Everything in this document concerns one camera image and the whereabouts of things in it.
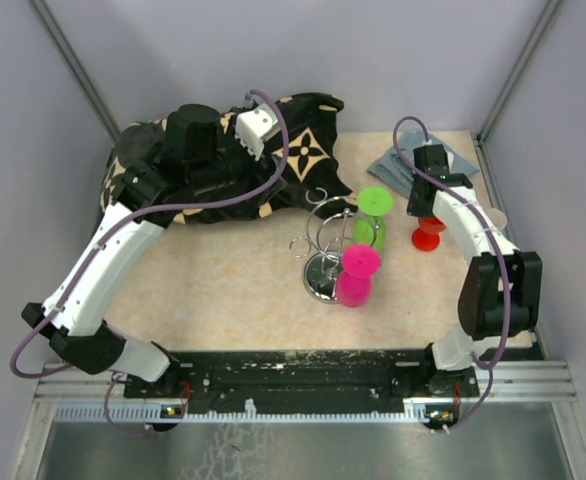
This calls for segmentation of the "clear wine glass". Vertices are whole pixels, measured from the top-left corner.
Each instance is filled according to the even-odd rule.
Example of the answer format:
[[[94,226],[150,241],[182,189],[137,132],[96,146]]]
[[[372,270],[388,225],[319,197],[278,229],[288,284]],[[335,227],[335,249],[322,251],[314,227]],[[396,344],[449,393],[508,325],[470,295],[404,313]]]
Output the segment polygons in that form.
[[[505,230],[507,223],[508,223],[508,219],[507,219],[506,214],[503,211],[501,211],[500,209],[491,207],[486,210],[486,214],[489,217],[489,219],[491,220],[491,222],[493,223],[493,225],[499,231]]]

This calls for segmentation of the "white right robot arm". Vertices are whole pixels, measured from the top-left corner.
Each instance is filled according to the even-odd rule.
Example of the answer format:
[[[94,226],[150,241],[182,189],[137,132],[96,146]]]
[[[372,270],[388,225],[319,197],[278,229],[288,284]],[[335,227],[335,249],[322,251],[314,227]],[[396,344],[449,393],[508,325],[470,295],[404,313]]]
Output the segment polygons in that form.
[[[414,246],[430,252],[449,233],[468,270],[457,301],[458,322],[425,350],[436,379],[472,367],[487,350],[499,359],[508,339],[535,329],[539,318],[542,260],[508,240],[479,204],[469,178],[449,168],[445,148],[417,147],[407,213],[418,221]]]

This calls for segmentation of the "green wine glass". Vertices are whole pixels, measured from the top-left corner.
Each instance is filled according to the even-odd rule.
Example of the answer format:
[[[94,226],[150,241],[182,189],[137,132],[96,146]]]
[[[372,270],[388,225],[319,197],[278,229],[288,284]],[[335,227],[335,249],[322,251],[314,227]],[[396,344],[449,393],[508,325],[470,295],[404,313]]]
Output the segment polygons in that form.
[[[386,243],[384,216],[394,205],[391,193],[383,187],[367,187],[357,195],[356,204],[360,216],[353,226],[353,241],[381,253]]]

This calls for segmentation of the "red wine glass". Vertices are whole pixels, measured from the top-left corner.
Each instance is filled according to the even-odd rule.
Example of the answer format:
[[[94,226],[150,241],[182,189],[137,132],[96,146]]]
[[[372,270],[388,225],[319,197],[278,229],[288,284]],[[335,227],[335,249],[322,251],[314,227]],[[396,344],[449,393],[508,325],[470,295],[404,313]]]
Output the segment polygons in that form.
[[[432,252],[440,245],[440,234],[446,229],[444,223],[437,218],[418,219],[418,227],[412,233],[413,246],[423,252]]]

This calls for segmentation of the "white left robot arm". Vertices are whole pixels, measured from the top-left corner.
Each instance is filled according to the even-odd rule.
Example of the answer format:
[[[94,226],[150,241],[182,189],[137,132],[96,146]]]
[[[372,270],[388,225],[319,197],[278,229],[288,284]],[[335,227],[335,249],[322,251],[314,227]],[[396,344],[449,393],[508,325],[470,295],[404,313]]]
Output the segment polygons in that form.
[[[104,318],[115,293],[144,251],[190,209],[199,190],[221,182],[220,114],[187,104],[165,120],[127,128],[116,141],[103,187],[103,216],[62,284],[23,319],[68,365],[94,375],[121,372],[147,382],[170,368],[152,342],[116,331]]]

